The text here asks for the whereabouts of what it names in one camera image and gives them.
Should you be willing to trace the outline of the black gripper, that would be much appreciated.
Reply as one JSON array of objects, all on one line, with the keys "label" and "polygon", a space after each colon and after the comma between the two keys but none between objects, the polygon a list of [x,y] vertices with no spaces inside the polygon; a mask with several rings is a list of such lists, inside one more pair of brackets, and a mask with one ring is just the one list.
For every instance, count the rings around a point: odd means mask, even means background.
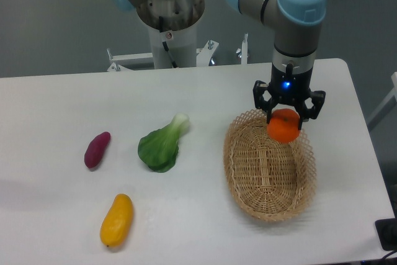
[{"label": "black gripper", "polygon": [[[298,104],[299,130],[304,122],[318,118],[326,92],[310,90],[315,58],[316,53],[301,57],[273,53],[270,84],[257,80],[252,89],[255,108],[265,113],[268,124],[276,102],[288,106]],[[268,100],[264,97],[266,92],[270,94]],[[306,104],[308,99],[311,101],[311,107]]]}]

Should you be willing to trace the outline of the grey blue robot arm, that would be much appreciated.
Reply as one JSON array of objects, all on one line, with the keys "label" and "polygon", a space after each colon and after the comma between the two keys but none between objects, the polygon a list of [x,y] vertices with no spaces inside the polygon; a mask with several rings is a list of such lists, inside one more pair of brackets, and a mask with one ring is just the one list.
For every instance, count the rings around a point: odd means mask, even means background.
[{"label": "grey blue robot arm", "polygon": [[[147,26],[156,68],[197,66],[195,28],[204,0],[113,0],[121,10],[136,10]],[[317,118],[324,91],[310,89],[327,0],[226,0],[242,15],[258,20],[275,33],[268,83],[257,81],[254,104],[268,117],[283,104],[292,106],[300,122]]]}]

